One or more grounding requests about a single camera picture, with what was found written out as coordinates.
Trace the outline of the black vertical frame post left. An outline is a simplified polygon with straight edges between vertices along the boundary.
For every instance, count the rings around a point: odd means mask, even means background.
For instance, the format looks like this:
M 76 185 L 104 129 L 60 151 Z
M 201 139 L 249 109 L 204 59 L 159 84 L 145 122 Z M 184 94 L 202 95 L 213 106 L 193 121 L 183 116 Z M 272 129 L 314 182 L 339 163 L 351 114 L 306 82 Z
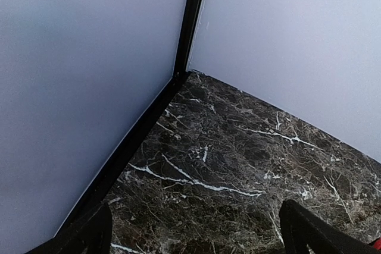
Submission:
M 202 0 L 186 0 L 173 71 L 174 78 L 180 78 L 186 72 L 201 2 Z

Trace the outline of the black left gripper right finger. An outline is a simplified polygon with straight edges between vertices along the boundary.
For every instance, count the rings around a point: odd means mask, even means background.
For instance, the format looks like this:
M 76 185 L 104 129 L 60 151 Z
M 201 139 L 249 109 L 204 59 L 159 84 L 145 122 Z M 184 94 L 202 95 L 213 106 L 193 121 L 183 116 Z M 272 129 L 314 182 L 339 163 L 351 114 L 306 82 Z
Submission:
M 286 253 L 380 253 L 325 223 L 294 200 L 285 200 L 279 211 Z

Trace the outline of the red black plaid shirt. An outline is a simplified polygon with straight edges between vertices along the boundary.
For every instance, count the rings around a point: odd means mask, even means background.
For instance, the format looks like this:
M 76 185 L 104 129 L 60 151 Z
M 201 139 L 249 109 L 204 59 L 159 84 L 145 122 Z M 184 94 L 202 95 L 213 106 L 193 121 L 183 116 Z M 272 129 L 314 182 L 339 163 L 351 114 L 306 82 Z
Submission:
M 371 242 L 369 245 L 376 250 L 381 250 L 381 238 L 379 237 L 378 239 Z

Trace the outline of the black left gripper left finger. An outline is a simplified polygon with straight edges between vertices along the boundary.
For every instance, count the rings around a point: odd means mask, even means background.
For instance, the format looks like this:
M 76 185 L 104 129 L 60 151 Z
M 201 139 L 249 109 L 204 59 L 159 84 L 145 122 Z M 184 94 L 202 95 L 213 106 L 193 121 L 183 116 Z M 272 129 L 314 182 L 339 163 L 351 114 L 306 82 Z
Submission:
M 100 203 L 53 239 L 28 253 L 109 253 L 112 229 L 110 207 L 107 203 Z

